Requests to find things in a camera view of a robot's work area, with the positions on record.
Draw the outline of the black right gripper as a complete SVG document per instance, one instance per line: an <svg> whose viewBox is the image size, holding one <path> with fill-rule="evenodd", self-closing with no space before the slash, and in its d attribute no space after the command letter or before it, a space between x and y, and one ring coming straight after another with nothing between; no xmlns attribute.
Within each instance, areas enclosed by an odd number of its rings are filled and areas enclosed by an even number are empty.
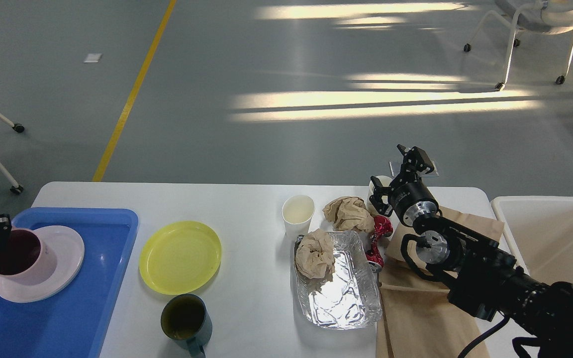
<svg viewBox="0 0 573 358"><path fill-rule="evenodd" d="M439 212L439 204L436 198L422 182L422 177L433 173L436 165L430 159L425 150L414 146L410 149L404 145L396 146L402 154L402 162L396 182L391 182L391 177L377 177L382 186L390 186L391 194L376 196L376 200L386 208L391 204L401 224L407 227L414 226L420 217L436 217ZM369 181L369 213L375 217L383 215L390 217L391 213L380 213L371 200L375 194L375 184Z"/></svg>

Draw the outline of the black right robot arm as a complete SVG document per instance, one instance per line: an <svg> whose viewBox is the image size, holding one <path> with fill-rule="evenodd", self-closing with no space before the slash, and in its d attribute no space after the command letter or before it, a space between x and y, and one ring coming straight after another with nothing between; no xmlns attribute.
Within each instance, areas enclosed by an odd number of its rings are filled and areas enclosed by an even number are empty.
<svg viewBox="0 0 573 358"><path fill-rule="evenodd" d="M497 312L503 315L459 356L514 320L530 334L512 340L520 358L528 357L527 346L539 348L540 358L573 358L573 283L536 281L496 241L444 217L421 179L435 169L425 150L397 149L403 156L398 174L389 185L372 176L369 201L380 217L395 214L412 229L401 240L404 262L421 279L443 283L448 301L469 315L487 321Z"/></svg>

